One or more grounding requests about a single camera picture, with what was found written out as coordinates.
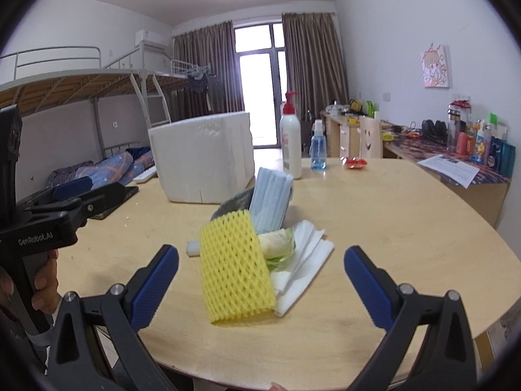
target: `colorful tablecloth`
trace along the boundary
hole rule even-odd
[[[449,154],[455,159],[461,160],[462,162],[469,163],[470,165],[479,168],[479,173],[476,175],[473,184],[493,184],[493,183],[508,183],[509,179],[501,176],[496,171],[490,169],[488,166],[480,165],[468,161],[468,156],[459,156],[453,152],[448,152],[447,149],[439,144],[431,141],[424,141],[420,138],[407,138],[404,136],[398,136],[394,138],[394,141],[387,142],[386,148],[390,151],[396,150],[401,154],[407,156],[415,162],[421,162],[422,160],[428,159],[439,154]],[[458,185],[453,179],[448,178],[445,175],[441,175],[448,183]]]

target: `wooden bed slats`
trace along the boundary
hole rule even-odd
[[[180,90],[187,83],[186,79],[158,73],[156,77],[164,92]],[[152,74],[147,77],[147,90],[151,94],[157,93]],[[64,75],[22,84],[14,81],[12,88],[0,92],[0,109],[17,104],[22,116],[28,116],[52,107],[95,97],[134,93],[130,73],[90,71],[88,74]]]

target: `glass door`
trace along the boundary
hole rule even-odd
[[[288,87],[282,24],[238,28],[235,41],[253,145],[280,147],[280,105]]]

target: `anime poster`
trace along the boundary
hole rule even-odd
[[[426,88],[449,88],[449,69],[444,46],[435,47],[431,44],[421,55],[421,62]]]

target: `yellow foam fruit net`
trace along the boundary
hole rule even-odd
[[[210,322],[273,310],[275,292],[248,210],[215,219],[201,232],[203,292]]]

